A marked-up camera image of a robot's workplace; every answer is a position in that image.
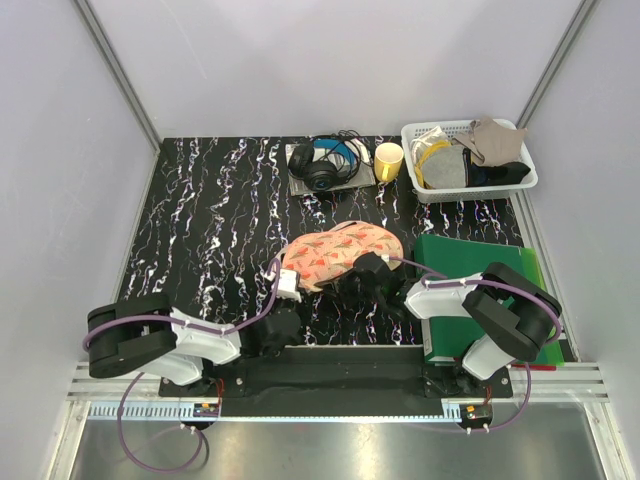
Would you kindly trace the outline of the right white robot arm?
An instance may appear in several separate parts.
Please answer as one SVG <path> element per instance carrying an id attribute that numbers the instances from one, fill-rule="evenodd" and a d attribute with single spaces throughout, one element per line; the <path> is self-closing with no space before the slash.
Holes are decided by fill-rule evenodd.
<path id="1" fill-rule="evenodd" d="M 413 263 L 424 275 L 412 280 L 390 268 L 394 260 L 363 254 L 327 290 L 345 304 L 374 303 L 398 321 L 473 319 L 483 335 L 471 343 L 453 374 L 463 395 L 480 394 L 490 377 L 513 362 L 536 360 L 561 333 L 559 301 L 504 263 L 493 262 L 482 272 L 456 279 Z"/>

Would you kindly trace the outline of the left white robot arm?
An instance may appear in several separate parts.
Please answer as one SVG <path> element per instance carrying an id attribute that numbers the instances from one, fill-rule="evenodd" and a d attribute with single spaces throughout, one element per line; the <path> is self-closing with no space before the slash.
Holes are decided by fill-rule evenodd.
<path id="1" fill-rule="evenodd" d="M 146 373 L 203 396 L 216 382 L 208 364 L 275 356 L 301 343 L 301 325 L 291 308 L 260 313 L 250 324 L 216 324 L 187 315 L 166 294 L 154 293 L 90 311 L 83 348 L 95 379 Z"/>

